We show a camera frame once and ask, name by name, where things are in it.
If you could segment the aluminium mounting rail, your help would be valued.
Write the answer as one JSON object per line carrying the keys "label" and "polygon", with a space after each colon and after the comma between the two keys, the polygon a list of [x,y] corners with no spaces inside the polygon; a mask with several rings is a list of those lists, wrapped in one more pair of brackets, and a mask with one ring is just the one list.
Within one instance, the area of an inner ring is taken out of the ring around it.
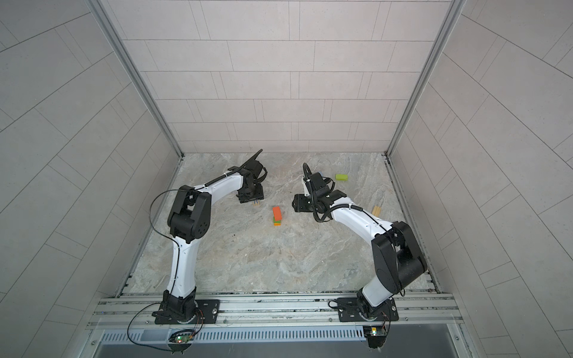
{"label": "aluminium mounting rail", "polygon": [[[341,322],[336,310],[328,306],[336,298],[356,297],[353,293],[304,294],[218,294],[198,295],[196,300],[219,300],[215,324],[206,328],[242,327],[313,327],[334,325],[422,325],[458,324],[462,315],[453,295],[408,292],[396,295],[397,322]],[[161,297],[124,295],[99,301],[87,326],[91,329],[156,328],[152,312],[158,310]]]}

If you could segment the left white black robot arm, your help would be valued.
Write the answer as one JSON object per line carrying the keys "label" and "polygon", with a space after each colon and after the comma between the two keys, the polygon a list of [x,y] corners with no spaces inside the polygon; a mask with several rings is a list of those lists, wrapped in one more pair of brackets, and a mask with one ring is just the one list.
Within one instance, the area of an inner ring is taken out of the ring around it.
{"label": "left white black robot arm", "polygon": [[163,293],[159,310],[152,313],[157,325],[198,322],[199,307],[195,302],[195,266],[200,239],[210,228],[211,208],[225,196],[236,193],[241,204],[264,199],[264,165],[257,160],[261,151],[240,166],[201,186],[183,185],[176,189],[167,225],[173,242],[170,281]]}

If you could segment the red wood block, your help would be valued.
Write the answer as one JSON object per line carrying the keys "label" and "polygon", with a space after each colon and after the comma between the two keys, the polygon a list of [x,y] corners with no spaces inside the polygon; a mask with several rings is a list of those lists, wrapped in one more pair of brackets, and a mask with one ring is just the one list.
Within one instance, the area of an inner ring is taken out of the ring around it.
{"label": "red wood block", "polygon": [[282,213],[279,206],[273,207],[272,212],[273,212],[273,220],[282,220]]}

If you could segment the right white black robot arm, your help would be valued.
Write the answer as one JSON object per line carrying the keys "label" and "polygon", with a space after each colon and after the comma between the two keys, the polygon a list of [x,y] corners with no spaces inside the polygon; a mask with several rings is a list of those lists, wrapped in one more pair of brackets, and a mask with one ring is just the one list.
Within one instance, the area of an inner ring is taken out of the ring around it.
{"label": "right white black robot arm", "polygon": [[428,269],[412,228],[405,222],[387,222],[356,205],[335,188],[331,178],[302,165],[304,193],[296,194],[292,207],[297,213],[312,213],[318,223],[339,222],[372,247],[375,276],[355,298],[337,298],[329,306],[342,322],[396,322],[394,295]]}

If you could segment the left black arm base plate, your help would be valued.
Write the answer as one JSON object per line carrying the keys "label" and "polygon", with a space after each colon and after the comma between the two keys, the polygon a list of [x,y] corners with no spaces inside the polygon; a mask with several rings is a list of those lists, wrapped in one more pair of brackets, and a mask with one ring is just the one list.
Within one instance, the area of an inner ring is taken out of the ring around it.
{"label": "left black arm base plate", "polygon": [[219,314],[219,300],[173,299],[161,302],[152,313],[156,325],[215,324]]}

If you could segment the left green circuit board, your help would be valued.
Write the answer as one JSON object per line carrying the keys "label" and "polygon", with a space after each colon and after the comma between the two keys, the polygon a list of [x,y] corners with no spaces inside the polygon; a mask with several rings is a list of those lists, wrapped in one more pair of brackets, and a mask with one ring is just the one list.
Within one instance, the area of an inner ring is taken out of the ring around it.
{"label": "left green circuit board", "polygon": [[173,353],[184,353],[193,343],[196,330],[185,329],[176,331],[168,338],[168,346]]}

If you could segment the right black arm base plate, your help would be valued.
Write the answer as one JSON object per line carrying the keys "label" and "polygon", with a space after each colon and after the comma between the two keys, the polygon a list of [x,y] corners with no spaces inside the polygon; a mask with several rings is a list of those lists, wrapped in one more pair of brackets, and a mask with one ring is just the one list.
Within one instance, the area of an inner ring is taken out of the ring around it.
{"label": "right black arm base plate", "polygon": [[336,298],[330,300],[328,306],[337,311],[341,322],[397,322],[399,320],[393,298],[389,298],[377,307],[370,307],[367,301],[356,297]]}

